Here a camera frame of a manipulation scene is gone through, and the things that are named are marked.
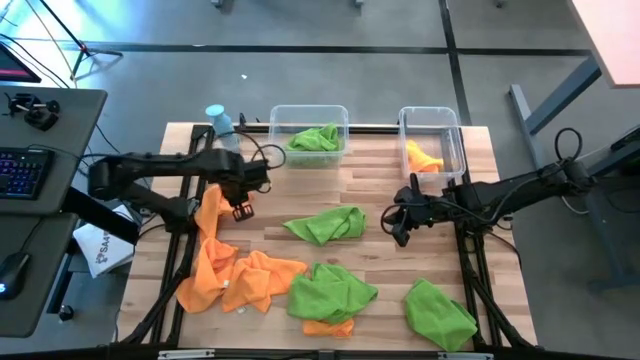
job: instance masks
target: blue water bottle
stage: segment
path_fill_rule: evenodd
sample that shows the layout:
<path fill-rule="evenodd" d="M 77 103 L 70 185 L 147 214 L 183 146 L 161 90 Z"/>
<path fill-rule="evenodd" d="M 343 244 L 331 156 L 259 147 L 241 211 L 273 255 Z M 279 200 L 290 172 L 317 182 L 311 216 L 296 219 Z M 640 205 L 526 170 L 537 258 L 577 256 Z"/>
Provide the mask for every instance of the blue water bottle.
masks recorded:
<path fill-rule="evenodd" d="M 220 139 L 222 146 L 225 149 L 240 153 L 240 142 L 238 141 L 238 135 L 232 134 L 233 122 L 231 118 L 224 113 L 224 106 L 211 105 L 207 107 L 205 113 L 213 125 L 213 131 L 216 133 L 216 138 Z"/>

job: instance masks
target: orange cloth in container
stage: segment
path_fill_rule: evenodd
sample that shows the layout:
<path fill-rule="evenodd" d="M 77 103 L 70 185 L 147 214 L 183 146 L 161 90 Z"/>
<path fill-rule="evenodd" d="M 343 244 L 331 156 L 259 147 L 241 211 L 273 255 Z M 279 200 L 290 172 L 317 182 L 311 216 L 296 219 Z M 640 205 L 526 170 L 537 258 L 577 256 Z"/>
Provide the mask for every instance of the orange cloth in container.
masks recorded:
<path fill-rule="evenodd" d="M 307 336 L 329 336 L 350 337 L 353 333 L 353 318 L 340 323 L 331 325 L 322 321 L 304 320 L 302 322 L 302 332 Z"/>
<path fill-rule="evenodd" d="M 286 294 L 293 278 L 307 271 L 305 263 L 269 258 L 259 251 L 236 262 L 238 248 L 216 239 L 219 215 L 230 214 L 232 210 L 219 186 L 205 191 L 195 215 L 201 242 L 195 273 L 176 291 L 180 305 L 188 313 L 208 309 L 223 294 L 224 311 L 253 304 L 266 312 L 271 305 L 271 295 Z"/>
<path fill-rule="evenodd" d="M 271 306 L 271 295 L 288 293 L 293 278 L 305 271 L 305 263 L 272 259 L 264 253 L 252 251 L 248 258 L 236 262 L 229 288 L 222 295 L 222 310 L 229 312 L 252 304 L 267 312 Z"/>
<path fill-rule="evenodd" d="M 411 172 L 439 173 L 444 167 L 444 160 L 426 155 L 413 140 L 407 140 L 407 157 Z"/>

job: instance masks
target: black mouse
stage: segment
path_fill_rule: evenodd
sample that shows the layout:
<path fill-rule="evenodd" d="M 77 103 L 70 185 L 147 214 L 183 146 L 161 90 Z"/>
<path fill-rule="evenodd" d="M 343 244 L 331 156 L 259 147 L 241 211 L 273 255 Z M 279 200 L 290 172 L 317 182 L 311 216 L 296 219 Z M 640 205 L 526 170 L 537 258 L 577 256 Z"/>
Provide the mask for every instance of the black mouse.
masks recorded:
<path fill-rule="evenodd" d="M 0 264 L 0 300 L 10 300 L 20 294 L 29 259 L 31 255 L 21 251 L 7 256 Z"/>

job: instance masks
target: gray floor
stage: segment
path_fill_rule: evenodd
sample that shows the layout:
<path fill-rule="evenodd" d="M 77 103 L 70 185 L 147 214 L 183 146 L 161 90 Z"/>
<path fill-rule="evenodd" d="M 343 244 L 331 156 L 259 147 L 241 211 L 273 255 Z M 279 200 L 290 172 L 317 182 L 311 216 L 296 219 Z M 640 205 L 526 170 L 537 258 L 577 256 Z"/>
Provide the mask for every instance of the gray floor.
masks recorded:
<path fill-rule="evenodd" d="M 347 0 L 235 0 L 222 14 L 207 0 L 185 4 L 60 0 L 54 8 L 85 40 L 445 46 L 437 0 L 367 0 L 362 11 L 351 8 Z M 506 8 L 496 9 L 490 0 L 450 0 L 449 8 L 459 47 L 587 48 L 587 39 L 564 1 L 509 0 Z M 22 7 L 12 9 L 8 18 L 29 25 L 16 29 L 0 24 L 0 30 L 14 36 L 45 38 L 46 33 Z M 55 34 L 66 39 L 59 30 Z M 51 44 L 25 44 L 58 73 L 66 73 Z M 234 116 L 242 111 L 250 119 L 263 120 L 272 106 L 282 103 L 339 103 L 359 123 L 394 123 L 398 109 L 407 105 L 458 110 L 446 55 L 126 53 L 111 65 L 109 56 L 100 55 L 97 60 L 92 73 L 79 85 L 108 91 L 100 124 L 124 151 L 157 151 L 166 122 L 205 121 L 204 108 L 216 102 L 225 104 Z M 533 108 L 582 60 L 460 57 L 472 123 L 489 127 L 503 177 L 533 169 L 506 95 L 509 85 L 521 84 Z M 85 61 L 81 73 L 89 72 L 92 61 Z M 588 153 L 638 124 L 634 116 L 638 100 L 639 91 L 610 90 L 603 79 L 598 80 L 541 132 L 549 160 L 553 159 L 552 141 L 557 130 L 573 126 L 581 131 L 583 153 Z M 121 127 L 127 131 L 118 131 Z M 91 145 L 94 151 L 109 150 L 98 135 Z M 572 140 L 567 140 L 563 149 L 569 152 L 572 145 Z M 601 152 L 585 161 L 593 162 L 603 155 Z M 74 184 L 84 186 L 81 179 Z M 617 216 L 604 203 L 603 209 L 619 237 L 629 240 L 628 251 L 636 254 L 633 225 L 637 216 Z M 640 357 L 635 341 L 640 332 L 640 288 L 602 295 L 587 291 L 590 280 L 608 276 L 602 247 L 588 219 L 551 199 L 518 213 L 514 228 L 539 343 L 558 351 Z M 3 352 L 33 351 L 109 341 L 123 285 L 124 278 L 116 275 L 101 280 L 76 276 L 69 302 L 85 316 L 79 316 L 74 324 L 58 324 L 52 315 L 44 315 L 33 338 L 1 339 L 0 348 Z M 92 315 L 100 312 L 108 312 L 109 317 Z"/>

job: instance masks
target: green cloth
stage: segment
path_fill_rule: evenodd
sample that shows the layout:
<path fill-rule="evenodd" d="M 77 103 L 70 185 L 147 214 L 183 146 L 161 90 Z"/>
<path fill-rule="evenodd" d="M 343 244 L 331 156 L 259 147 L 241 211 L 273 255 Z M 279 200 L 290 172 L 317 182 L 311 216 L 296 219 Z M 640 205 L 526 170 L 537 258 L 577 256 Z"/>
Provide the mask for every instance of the green cloth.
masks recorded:
<path fill-rule="evenodd" d="M 464 307 L 425 279 L 413 283 L 404 302 L 411 328 L 446 351 L 458 351 L 478 331 Z"/>
<path fill-rule="evenodd" d="M 329 240 L 360 237 L 367 227 L 367 216 L 357 206 L 340 206 L 319 215 L 282 224 L 292 233 L 317 246 Z"/>
<path fill-rule="evenodd" d="M 296 276 L 289 289 L 287 313 L 307 320 L 339 324 L 351 319 L 378 296 L 339 265 L 313 264 L 311 279 Z"/>
<path fill-rule="evenodd" d="M 340 137 L 335 124 L 297 133 L 285 146 L 287 151 L 340 151 Z"/>

